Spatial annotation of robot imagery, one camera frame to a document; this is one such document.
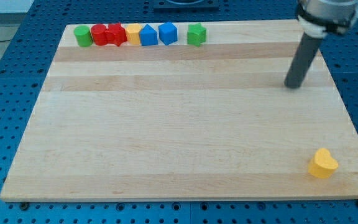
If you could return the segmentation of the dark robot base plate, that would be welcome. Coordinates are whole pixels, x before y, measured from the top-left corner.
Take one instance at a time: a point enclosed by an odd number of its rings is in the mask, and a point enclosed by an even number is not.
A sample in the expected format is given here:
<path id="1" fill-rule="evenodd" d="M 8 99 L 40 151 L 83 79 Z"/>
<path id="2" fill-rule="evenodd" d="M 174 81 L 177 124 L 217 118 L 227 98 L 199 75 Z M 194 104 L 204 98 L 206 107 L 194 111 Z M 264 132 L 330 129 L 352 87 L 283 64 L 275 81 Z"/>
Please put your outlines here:
<path id="1" fill-rule="evenodd" d="M 155 0 L 154 11 L 196 10 L 219 8 L 219 0 Z"/>

